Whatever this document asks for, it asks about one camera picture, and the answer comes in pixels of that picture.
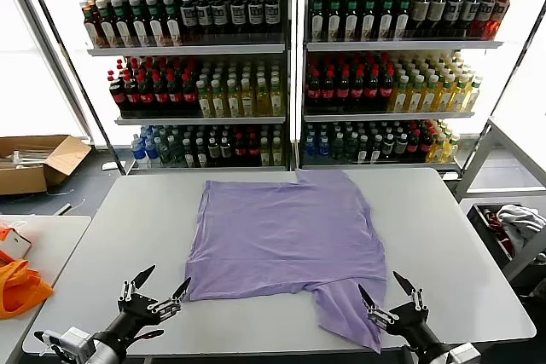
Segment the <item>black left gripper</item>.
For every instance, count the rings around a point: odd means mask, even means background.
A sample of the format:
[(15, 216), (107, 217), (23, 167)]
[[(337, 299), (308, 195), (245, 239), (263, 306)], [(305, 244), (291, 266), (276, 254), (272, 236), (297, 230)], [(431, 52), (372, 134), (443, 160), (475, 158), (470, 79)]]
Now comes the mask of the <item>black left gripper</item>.
[(161, 318), (171, 318), (182, 308), (191, 278), (188, 277), (170, 298), (162, 302), (140, 294), (133, 295), (154, 269), (155, 265), (152, 265), (132, 280), (124, 281), (118, 298), (119, 313), (106, 330), (94, 334), (95, 341), (113, 350), (127, 350), (136, 341), (157, 338), (165, 332), (157, 326)]

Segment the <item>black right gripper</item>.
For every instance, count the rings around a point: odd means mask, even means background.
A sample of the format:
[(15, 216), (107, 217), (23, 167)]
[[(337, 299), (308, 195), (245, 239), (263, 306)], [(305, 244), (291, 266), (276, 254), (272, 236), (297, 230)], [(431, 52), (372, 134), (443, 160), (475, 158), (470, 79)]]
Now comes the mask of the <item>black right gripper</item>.
[(388, 313), (379, 309), (363, 286), (358, 284), (368, 318), (380, 329), (386, 329), (388, 334), (403, 337), (417, 355), (442, 355), (444, 344), (427, 325), (428, 311), (423, 301), (422, 289), (415, 288), (397, 271), (393, 271), (393, 276), (412, 302), (390, 309)]

